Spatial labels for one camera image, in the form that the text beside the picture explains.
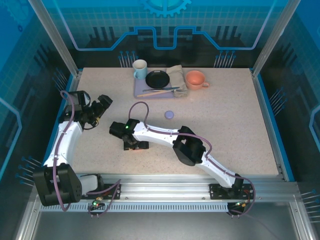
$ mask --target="purple placemat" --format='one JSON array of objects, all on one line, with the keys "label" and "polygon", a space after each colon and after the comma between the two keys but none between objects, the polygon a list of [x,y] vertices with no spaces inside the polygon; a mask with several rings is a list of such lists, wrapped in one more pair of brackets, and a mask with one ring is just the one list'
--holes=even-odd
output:
[{"label": "purple placemat", "polygon": [[[165,88],[170,88],[171,84],[169,82],[169,84],[167,86],[165,86]],[[143,92],[144,89],[152,89],[150,88],[147,84],[146,84],[146,80],[145,79],[134,79],[134,97],[136,99],[174,99],[175,95],[173,92],[166,92],[166,93],[161,93],[161,94],[157,94],[157,95],[153,95],[153,96],[142,96],[142,97],[137,97],[138,95],[141,94],[148,94],[151,93],[149,91],[145,91]]]}]

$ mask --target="metal utensil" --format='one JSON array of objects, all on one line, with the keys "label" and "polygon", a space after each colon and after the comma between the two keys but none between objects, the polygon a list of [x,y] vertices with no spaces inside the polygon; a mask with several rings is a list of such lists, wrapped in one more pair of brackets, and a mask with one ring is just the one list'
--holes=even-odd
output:
[{"label": "metal utensil", "polygon": [[178,89],[179,86],[175,86],[175,87],[164,87],[164,88],[161,88],[161,89],[144,89],[142,90],[142,92],[161,92],[161,91],[171,91],[171,90],[175,90],[175,89]]},{"label": "metal utensil", "polygon": [[168,92],[174,92],[174,91],[177,91],[177,92],[181,92],[182,89],[173,89],[173,90],[161,90],[161,91],[153,91],[153,92],[150,92],[150,93],[145,93],[145,94],[140,94],[140,95],[137,95],[136,97],[137,98],[143,98],[143,97],[148,97],[148,96],[152,96],[152,95],[158,95],[158,94],[165,94],[165,93],[168,93]]}]

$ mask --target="purple disc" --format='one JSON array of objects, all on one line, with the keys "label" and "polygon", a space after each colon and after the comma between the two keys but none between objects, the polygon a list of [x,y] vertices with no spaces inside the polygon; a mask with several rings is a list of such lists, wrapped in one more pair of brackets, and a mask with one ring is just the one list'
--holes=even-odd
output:
[{"label": "purple disc", "polygon": [[164,116],[165,116],[166,119],[173,119],[175,114],[174,114],[173,111],[166,111]]}]

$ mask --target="black bowl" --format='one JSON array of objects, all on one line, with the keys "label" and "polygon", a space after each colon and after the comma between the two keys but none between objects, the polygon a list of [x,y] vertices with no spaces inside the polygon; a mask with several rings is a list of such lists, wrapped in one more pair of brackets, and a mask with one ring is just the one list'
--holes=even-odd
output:
[{"label": "black bowl", "polygon": [[170,77],[165,71],[154,70],[145,77],[145,83],[152,89],[162,89],[170,82]]}]

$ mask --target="table surface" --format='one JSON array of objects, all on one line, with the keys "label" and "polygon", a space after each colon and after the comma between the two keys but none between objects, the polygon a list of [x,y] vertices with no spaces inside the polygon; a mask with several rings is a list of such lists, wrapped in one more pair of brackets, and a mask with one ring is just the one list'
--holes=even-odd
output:
[{"label": "table surface", "polygon": [[[217,161],[240,175],[277,175],[249,69],[184,68],[184,75],[191,70],[204,73],[211,86],[190,91],[184,98],[146,99],[147,123],[167,129],[189,127],[211,142],[211,155]],[[130,107],[139,101],[134,98],[132,68],[84,68],[78,90],[86,91],[91,101],[104,94],[113,103],[99,126],[85,130],[79,138],[72,166],[76,173],[206,174],[182,164],[166,146],[150,143],[148,150],[124,151],[123,141],[109,134],[112,122],[126,123]],[[168,110],[174,112],[173,119],[165,118]],[[131,118],[143,121],[145,114],[146,107],[139,104]]]}]

